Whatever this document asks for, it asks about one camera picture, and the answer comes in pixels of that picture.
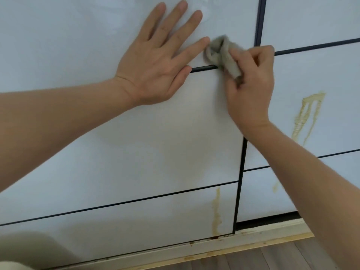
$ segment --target yellowed baseboard edge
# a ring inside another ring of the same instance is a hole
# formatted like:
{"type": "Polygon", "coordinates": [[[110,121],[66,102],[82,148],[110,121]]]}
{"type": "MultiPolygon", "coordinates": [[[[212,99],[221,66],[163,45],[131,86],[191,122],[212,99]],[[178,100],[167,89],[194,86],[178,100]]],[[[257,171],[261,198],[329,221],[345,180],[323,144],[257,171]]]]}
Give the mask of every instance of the yellowed baseboard edge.
{"type": "Polygon", "coordinates": [[[72,270],[145,270],[266,245],[310,238],[314,235],[303,219],[237,231],[234,235],[158,248],[144,252],[70,265],[72,270]]]}

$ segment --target hand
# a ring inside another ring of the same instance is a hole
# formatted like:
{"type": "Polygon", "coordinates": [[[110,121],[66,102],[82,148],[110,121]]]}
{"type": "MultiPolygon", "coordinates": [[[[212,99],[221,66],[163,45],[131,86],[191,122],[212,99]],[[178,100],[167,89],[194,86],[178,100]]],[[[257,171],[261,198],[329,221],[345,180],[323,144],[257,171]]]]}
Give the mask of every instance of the hand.
{"type": "Polygon", "coordinates": [[[258,127],[269,125],[268,108],[274,89],[274,48],[261,46],[247,51],[230,49],[229,53],[244,73],[243,83],[225,72],[228,112],[246,137],[258,127]]]}
{"type": "Polygon", "coordinates": [[[187,64],[209,44],[204,37],[174,56],[202,19],[197,10],[168,40],[168,35],[185,13],[188,4],[181,1],[163,23],[165,3],[158,4],[144,22],[137,38],[121,59],[115,80],[129,95],[133,106],[155,104],[171,98],[191,72],[187,64]]]}

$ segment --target finger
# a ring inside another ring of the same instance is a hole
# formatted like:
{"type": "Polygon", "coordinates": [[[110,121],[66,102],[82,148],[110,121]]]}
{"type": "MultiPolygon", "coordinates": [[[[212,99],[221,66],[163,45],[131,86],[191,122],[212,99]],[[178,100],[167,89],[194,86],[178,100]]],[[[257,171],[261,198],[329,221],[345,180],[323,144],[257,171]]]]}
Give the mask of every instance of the finger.
{"type": "Polygon", "coordinates": [[[226,98],[227,100],[229,100],[236,95],[238,88],[236,87],[236,82],[234,78],[228,73],[227,70],[225,70],[223,73],[223,82],[224,82],[226,98]]]}
{"type": "Polygon", "coordinates": [[[235,48],[229,49],[232,58],[238,63],[244,74],[249,74],[257,70],[257,65],[249,51],[239,51],[235,48]]]}
{"type": "Polygon", "coordinates": [[[151,38],[151,41],[156,47],[160,47],[164,44],[170,31],[183,16],[187,8],[188,3],[184,0],[180,1],[172,12],[165,18],[164,22],[156,29],[151,38]]]}
{"type": "Polygon", "coordinates": [[[210,38],[204,37],[196,43],[188,46],[180,54],[173,58],[176,68],[180,69],[191,62],[198,54],[200,54],[209,45],[210,38]]]}
{"type": "Polygon", "coordinates": [[[168,98],[171,98],[176,93],[176,91],[179,90],[179,88],[184,84],[191,70],[192,68],[190,66],[185,66],[180,70],[180,72],[178,72],[176,77],[173,79],[169,90],[167,91],[168,98]]]}
{"type": "Polygon", "coordinates": [[[275,50],[272,45],[258,46],[248,50],[254,59],[257,59],[258,66],[274,65],[275,50]]]}
{"type": "Polygon", "coordinates": [[[161,20],[166,10],[166,5],[164,2],[157,4],[157,6],[150,12],[149,16],[146,18],[143,23],[140,32],[137,36],[138,39],[142,41],[148,41],[157,25],[161,20]]]}
{"type": "Polygon", "coordinates": [[[202,12],[200,10],[195,11],[190,19],[164,44],[164,48],[174,55],[186,39],[194,32],[196,27],[198,27],[201,19],[202,12]]]}

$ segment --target dirty baseboard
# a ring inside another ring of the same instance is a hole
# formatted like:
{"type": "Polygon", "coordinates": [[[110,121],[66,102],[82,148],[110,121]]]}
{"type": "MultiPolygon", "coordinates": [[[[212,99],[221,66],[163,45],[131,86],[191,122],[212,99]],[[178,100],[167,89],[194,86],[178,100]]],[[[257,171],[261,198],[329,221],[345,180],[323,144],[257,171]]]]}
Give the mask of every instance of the dirty baseboard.
{"type": "Polygon", "coordinates": [[[303,219],[295,219],[239,230],[235,234],[218,239],[196,241],[79,263],[56,268],[56,270],[144,270],[313,236],[303,219]]]}

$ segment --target cabinet door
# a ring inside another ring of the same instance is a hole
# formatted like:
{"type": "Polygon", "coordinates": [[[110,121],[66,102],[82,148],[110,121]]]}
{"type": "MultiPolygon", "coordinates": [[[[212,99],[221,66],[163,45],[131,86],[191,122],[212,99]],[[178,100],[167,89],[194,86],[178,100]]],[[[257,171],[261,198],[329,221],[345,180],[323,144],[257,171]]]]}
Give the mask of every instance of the cabinet door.
{"type": "MultiPolygon", "coordinates": [[[[6,71],[1,72],[20,90],[31,88],[38,79],[40,87],[34,88],[112,77],[143,21],[161,1],[167,5],[167,15],[180,0],[2,0],[0,40],[6,51],[0,68],[6,71]]],[[[252,47],[259,0],[187,2],[188,10],[175,29],[197,9],[202,10],[203,20],[182,49],[201,37],[223,34],[252,47]]],[[[190,63],[192,67],[207,64],[202,53],[190,63]]]]}
{"type": "Polygon", "coordinates": [[[360,0],[266,0],[261,44],[276,51],[360,38],[360,0]]]}
{"type": "MultiPolygon", "coordinates": [[[[275,57],[270,120],[316,156],[360,149],[360,43],[275,57]]],[[[267,166],[248,145],[245,170],[267,166]]]]}
{"type": "Polygon", "coordinates": [[[0,261],[43,269],[228,234],[237,185],[0,226],[0,261]]]}
{"type": "MultiPolygon", "coordinates": [[[[321,158],[346,180],[360,188],[360,151],[321,158]]],[[[271,168],[243,174],[237,222],[296,211],[271,168]]]]}
{"type": "Polygon", "coordinates": [[[85,134],[0,194],[0,224],[237,181],[242,135],[218,70],[85,134]]]}

